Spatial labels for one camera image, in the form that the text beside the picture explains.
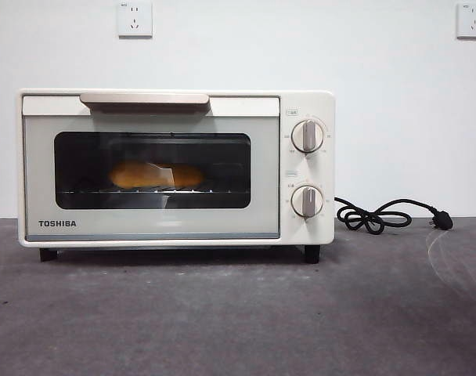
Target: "baked bread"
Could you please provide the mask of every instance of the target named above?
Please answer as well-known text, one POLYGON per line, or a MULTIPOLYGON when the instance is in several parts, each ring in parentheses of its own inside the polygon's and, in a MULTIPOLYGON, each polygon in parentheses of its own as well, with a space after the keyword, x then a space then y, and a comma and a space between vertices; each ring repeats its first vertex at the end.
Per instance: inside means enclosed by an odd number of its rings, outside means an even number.
POLYGON ((197 186, 204 181, 202 172, 189 164, 154 164, 123 161, 110 171, 109 177, 120 188, 197 186))

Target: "control knob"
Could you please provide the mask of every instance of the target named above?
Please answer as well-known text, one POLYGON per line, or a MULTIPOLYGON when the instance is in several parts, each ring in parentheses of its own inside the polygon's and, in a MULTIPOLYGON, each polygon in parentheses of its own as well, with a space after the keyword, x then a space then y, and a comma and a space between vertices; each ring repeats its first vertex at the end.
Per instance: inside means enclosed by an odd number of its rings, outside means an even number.
POLYGON ((314 186, 301 186, 294 191, 291 203, 296 214, 311 218, 322 210, 323 196, 314 186))
POLYGON ((301 121, 292 131, 292 143, 303 153, 317 151, 323 143, 322 126, 314 120, 301 121))

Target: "oven window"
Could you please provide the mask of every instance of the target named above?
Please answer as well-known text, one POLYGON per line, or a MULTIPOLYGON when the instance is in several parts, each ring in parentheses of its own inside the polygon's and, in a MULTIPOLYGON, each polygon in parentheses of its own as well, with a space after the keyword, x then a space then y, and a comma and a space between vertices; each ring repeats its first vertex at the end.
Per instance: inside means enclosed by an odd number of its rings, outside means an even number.
POLYGON ((235 133, 61 132, 63 209, 245 208, 251 141, 235 133))

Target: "black rubber foot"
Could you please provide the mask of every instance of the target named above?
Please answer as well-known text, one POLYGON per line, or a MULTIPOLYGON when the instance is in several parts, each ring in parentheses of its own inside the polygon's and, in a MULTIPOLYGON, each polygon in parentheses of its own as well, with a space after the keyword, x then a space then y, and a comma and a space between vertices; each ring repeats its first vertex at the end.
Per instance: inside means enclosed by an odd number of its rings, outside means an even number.
POLYGON ((57 251, 55 249, 40 248, 40 261, 52 261, 57 259, 57 251))
POLYGON ((319 245, 304 246, 304 262, 307 264, 317 264, 319 262, 319 245))

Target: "wall socket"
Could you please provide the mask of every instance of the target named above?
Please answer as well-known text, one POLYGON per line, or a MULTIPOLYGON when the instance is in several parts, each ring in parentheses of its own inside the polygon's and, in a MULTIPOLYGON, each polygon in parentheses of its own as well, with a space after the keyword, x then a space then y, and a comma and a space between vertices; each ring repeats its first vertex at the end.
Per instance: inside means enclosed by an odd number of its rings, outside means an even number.
POLYGON ((149 1, 121 2, 117 7, 120 38, 152 38, 153 10, 149 1))
POLYGON ((476 38, 476 2, 457 4, 457 37, 476 38))

